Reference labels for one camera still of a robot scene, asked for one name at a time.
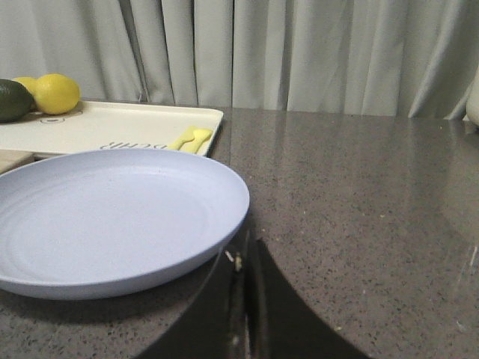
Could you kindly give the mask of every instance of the plate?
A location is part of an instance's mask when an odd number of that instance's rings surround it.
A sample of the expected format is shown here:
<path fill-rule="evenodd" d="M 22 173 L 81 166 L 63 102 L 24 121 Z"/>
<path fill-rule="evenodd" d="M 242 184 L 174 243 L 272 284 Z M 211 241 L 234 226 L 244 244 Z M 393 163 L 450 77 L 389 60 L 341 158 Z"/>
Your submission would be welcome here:
<path fill-rule="evenodd" d="M 0 176 L 0 288 L 94 299 L 166 283 L 213 257 L 249 207 L 241 177 L 207 157 L 116 149 Z"/>

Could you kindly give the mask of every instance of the tray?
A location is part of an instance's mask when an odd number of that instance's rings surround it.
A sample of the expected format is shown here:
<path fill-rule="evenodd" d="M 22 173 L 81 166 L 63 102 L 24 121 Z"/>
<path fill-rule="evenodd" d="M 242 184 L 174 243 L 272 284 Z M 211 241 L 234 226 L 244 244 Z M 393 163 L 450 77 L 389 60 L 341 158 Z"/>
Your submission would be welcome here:
<path fill-rule="evenodd" d="M 30 113 L 20 122 L 0 123 L 0 150 L 46 158 L 98 149 L 160 149 L 197 126 L 213 131 L 197 153 L 207 156 L 222 118 L 221 111 L 209 108 L 81 101 L 67 114 Z"/>

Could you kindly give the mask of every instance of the yellow spoon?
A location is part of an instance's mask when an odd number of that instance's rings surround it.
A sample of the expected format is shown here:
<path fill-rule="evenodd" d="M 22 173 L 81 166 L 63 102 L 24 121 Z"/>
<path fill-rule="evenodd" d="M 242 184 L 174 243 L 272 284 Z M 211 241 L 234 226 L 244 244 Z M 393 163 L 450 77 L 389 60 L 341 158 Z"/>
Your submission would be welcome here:
<path fill-rule="evenodd" d="M 195 135 L 193 134 L 193 131 L 195 130 L 196 126 L 188 127 L 179 138 L 177 138 L 173 143 L 169 144 L 166 148 L 169 150 L 179 150 L 186 142 L 190 142 L 195 139 Z"/>
<path fill-rule="evenodd" d="M 182 149 L 182 151 L 189 152 L 189 153 L 197 153 L 201 145 L 205 141 L 208 141 L 212 134 L 213 134 L 213 131 L 211 129 L 195 129 L 193 131 L 193 135 L 195 136 L 195 139 L 189 142 L 188 144 L 186 144 L 185 147 Z"/>

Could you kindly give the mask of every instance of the countertop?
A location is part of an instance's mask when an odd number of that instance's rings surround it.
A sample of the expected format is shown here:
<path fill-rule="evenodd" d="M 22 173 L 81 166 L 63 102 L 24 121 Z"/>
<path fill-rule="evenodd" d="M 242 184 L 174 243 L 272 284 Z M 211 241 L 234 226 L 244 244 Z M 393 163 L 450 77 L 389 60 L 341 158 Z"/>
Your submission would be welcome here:
<path fill-rule="evenodd" d="M 475 128 L 220 109 L 210 156 L 246 181 L 257 235 L 321 318 L 374 358 L 479 358 Z M 96 301 L 0 290 L 0 358 L 132 358 L 210 266 Z"/>

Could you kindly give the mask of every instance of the curtain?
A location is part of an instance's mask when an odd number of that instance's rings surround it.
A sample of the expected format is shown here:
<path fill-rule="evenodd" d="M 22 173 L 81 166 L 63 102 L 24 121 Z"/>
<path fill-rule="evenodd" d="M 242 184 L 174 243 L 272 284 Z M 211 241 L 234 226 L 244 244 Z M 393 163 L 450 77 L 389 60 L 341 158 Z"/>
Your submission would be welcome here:
<path fill-rule="evenodd" d="M 479 1 L 3 0 L 0 77 L 90 99 L 461 118 Z"/>

